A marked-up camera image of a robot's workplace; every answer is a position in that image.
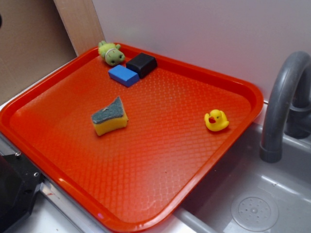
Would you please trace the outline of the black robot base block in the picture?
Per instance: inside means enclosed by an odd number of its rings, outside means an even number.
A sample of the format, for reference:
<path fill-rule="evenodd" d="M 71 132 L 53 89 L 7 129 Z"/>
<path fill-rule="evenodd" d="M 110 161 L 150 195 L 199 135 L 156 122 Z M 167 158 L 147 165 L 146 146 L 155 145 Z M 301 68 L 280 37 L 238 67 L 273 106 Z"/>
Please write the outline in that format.
<path fill-rule="evenodd" d="M 43 175 L 26 157 L 16 152 L 0 157 L 0 231 L 5 233 L 33 211 Z"/>

